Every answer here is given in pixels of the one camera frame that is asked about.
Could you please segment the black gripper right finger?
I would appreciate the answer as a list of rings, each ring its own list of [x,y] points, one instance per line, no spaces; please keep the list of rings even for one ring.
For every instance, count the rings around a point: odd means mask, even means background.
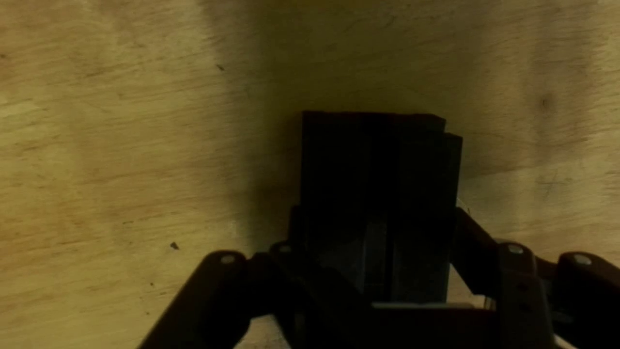
[[[577,349],[618,349],[620,268],[608,260],[575,251],[548,262],[455,210],[451,266],[473,295],[496,303],[506,348],[544,349],[562,338]]]

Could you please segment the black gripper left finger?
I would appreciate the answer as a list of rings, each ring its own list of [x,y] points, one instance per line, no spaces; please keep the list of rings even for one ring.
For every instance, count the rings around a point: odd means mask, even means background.
[[[137,349],[232,349],[260,317],[273,317],[291,349],[370,349],[372,307],[308,253],[362,235],[370,214],[294,206],[287,239],[252,259],[207,255]]]

